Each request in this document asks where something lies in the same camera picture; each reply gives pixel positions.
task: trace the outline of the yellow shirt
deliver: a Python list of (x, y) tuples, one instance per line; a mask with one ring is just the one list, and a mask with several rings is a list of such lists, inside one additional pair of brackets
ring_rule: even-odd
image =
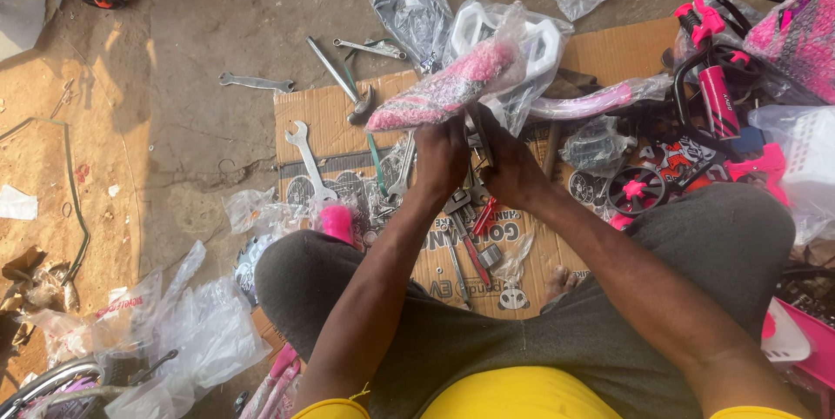
[[(453, 383), (429, 405), (421, 419), (621, 419), (598, 395), (573, 376), (550, 367), (511, 367), (470, 375)], [(293, 419), (370, 419), (346, 399), (310, 405)], [(739, 406), (711, 419), (800, 419), (767, 407)]]

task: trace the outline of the panda logo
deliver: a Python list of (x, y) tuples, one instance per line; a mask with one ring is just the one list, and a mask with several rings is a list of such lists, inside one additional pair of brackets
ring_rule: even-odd
[(507, 284), (498, 297), (499, 309), (525, 309), (529, 306), (528, 296), (516, 285)]

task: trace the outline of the bare foot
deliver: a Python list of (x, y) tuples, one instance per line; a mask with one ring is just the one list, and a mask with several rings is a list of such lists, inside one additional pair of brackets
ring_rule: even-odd
[(558, 265), (554, 268), (554, 273), (548, 284), (545, 285), (545, 296), (543, 305), (547, 305), (549, 301), (557, 297), (557, 295), (567, 294), (574, 287), (577, 286), (579, 280), (577, 276), (571, 273), (571, 270), (564, 265)]

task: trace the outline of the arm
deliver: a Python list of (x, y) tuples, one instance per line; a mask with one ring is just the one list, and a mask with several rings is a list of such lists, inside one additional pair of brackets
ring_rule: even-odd
[[(296, 411), (319, 401), (349, 398), (371, 381), (386, 354), (423, 239), (447, 198), (464, 180), (469, 161), (463, 122), (424, 125), (415, 134), (417, 184), (362, 260), (322, 327)], [(422, 167), (425, 162), (431, 166)], [(364, 406), (367, 396), (357, 398)]]
[(491, 114), (482, 117), (496, 156), (496, 166), (482, 172), (491, 194), (532, 213), (569, 243), (626, 321), (681, 370), (705, 417), (733, 406), (810, 416), (759, 346), (712, 298), (552, 186), (522, 142)]

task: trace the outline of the adjustable wrench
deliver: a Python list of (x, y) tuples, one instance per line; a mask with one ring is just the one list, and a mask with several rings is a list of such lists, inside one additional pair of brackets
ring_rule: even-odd
[(406, 57), (407, 57), (406, 52), (402, 52), (401, 50), (398, 50), (396, 52), (389, 52), (387, 50), (383, 50), (383, 49), (380, 49), (378, 47), (367, 47), (366, 45), (354, 44), (353, 42), (346, 42), (346, 41), (341, 40), (341, 39), (333, 40), (333, 44), (336, 45), (337, 47), (350, 47), (350, 48), (356, 49), (356, 50), (363, 50), (365, 52), (371, 52), (372, 54), (391, 57), (392, 59), (405, 60)]
[(272, 81), (264, 80), (263, 78), (253, 78), (251, 76), (235, 76), (228, 71), (220, 74), (220, 85), (226, 84), (240, 84), (241, 86), (249, 86), (250, 88), (258, 88), (259, 90), (275, 90), (282, 93), (292, 93), (292, 80), (287, 81)]
[(462, 305), (461, 308), (473, 311), (473, 305), (469, 302), (469, 296), (467, 295), (467, 286), (464, 285), (464, 275), (461, 274), (461, 268), (458, 266), (458, 256), (455, 255), (455, 248), (453, 248), (453, 236), (449, 234), (449, 228), (447, 228), (444, 234), (447, 235), (449, 257), (453, 260), (455, 276), (458, 277), (458, 286), (461, 288), (461, 298), (464, 300), (464, 305)]
[(345, 94), (348, 95), (348, 98), (351, 100), (351, 102), (354, 103), (354, 111), (351, 114), (348, 114), (348, 122), (351, 125), (362, 125), (368, 122), (368, 117), (371, 116), (371, 113), (374, 112), (375, 108), (374, 88), (372, 88), (371, 85), (369, 85), (368, 96), (364, 101), (360, 100), (359, 96), (357, 96), (357, 93), (348, 85), (347, 82), (345, 82), (345, 80), (342, 79), (337, 69), (333, 68), (333, 65), (331, 65), (331, 62), (329, 62), (325, 58), (325, 54), (323, 54), (321, 50), (319, 50), (319, 46), (316, 45), (316, 41), (313, 40), (312, 37), (307, 37), (307, 44), (311, 47), (311, 49), (313, 49), (313, 53), (316, 54), (317, 57), (319, 57), (319, 61), (321, 61), (321, 63), (325, 65), (325, 68), (331, 74), (333, 79), (336, 80), (337, 83), (339, 83), (342, 90), (345, 91)]
[(409, 131), (409, 137), (406, 141), (406, 155), (403, 157), (402, 167), (400, 167), (400, 174), (397, 180), (388, 189), (388, 200), (394, 199), (397, 194), (401, 198), (406, 195), (409, 190), (409, 172), (412, 170), (412, 161), (415, 155), (415, 131)]
[(321, 181), (319, 176), (319, 168), (316, 166), (316, 161), (313, 160), (313, 154), (310, 147), (307, 145), (307, 124), (302, 121), (294, 121), (299, 131), (295, 134), (290, 134), (290, 131), (284, 131), (284, 139), (288, 143), (299, 147), (301, 152), (301, 159), (305, 162), (307, 174), (311, 177), (313, 183), (314, 197), (316, 200), (339, 199), (337, 192), (333, 189), (328, 189)]
[(444, 206), (444, 213), (453, 219), (453, 227), (455, 228), (455, 232), (458, 234), (458, 239), (464, 242), (464, 247), (467, 249), (467, 254), (473, 262), (473, 266), (475, 267), (476, 272), (478, 272), (478, 276), (481, 278), (481, 281), (484, 282), (487, 289), (490, 289), (490, 276), (487, 274), (487, 270), (484, 266), (481, 265), (481, 262), (478, 261), (478, 251), (475, 249), (475, 244), (473, 244), (473, 240), (470, 239), (467, 227), (464, 225), (464, 219), (461, 217), (462, 210), (466, 208), (469, 202), (469, 194), (466, 191), (458, 189), (453, 193), (453, 196), (449, 198), (447, 205)]

